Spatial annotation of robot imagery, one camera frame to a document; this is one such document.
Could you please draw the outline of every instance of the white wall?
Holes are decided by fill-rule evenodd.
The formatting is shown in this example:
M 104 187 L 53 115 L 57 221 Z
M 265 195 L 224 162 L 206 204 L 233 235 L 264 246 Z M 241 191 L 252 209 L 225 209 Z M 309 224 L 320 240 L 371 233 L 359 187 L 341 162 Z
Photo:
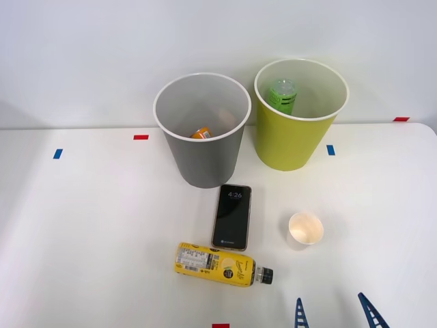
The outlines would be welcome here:
M 411 116 L 437 131 L 437 5 L 425 0 L 2 0 L 0 128 L 153 126 L 171 79 L 212 71 L 251 89 L 280 57 L 336 68 L 337 122 Z

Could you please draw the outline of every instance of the white table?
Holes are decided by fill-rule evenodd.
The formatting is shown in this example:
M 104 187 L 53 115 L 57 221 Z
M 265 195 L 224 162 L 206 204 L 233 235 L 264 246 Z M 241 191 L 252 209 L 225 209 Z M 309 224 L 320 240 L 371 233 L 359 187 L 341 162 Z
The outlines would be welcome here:
M 274 279 L 238 288 L 174 273 L 180 241 L 210 244 L 218 189 L 186 184 L 157 128 L 0 131 L 0 327 L 293 327 L 298 297 L 311 328 L 368 327 L 359 292 L 393 328 L 433 326 L 434 132 L 335 125 L 295 172 L 266 167 L 253 133 L 229 183 L 252 187 L 245 254 Z M 301 210 L 325 236 L 295 251 Z

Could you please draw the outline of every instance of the white cup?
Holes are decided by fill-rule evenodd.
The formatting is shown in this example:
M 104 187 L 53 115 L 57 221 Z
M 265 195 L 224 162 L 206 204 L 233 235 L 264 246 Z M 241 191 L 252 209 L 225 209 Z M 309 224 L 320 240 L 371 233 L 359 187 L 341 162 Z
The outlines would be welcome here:
M 322 222 L 312 213 L 296 213 L 288 221 L 290 236 L 302 245 L 313 245 L 323 238 Z

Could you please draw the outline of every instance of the phone screen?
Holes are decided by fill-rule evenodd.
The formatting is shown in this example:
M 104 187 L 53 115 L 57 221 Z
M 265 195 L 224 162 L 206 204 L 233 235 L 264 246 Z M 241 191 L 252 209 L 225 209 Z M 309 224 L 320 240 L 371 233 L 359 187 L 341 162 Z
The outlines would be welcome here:
M 246 249 L 250 205 L 250 187 L 230 184 L 221 186 L 217 218 L 212 236 L 214 246 Z

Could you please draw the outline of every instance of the plastic bottle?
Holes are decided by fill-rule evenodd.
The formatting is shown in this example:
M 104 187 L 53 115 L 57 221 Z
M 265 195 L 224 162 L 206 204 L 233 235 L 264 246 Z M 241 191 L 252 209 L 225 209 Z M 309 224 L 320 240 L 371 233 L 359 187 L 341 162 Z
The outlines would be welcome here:
M 269 89 L 267 103 L 281 113 L 291 115 L 296 95 L 296 86 L 292 80 L 279 79 Z
M 272 269 L 257 266 L 248 256 L 189 243 L 179 244 L 175 271 L 240 287 L 254 282 L 270 285 L 273 280 Z

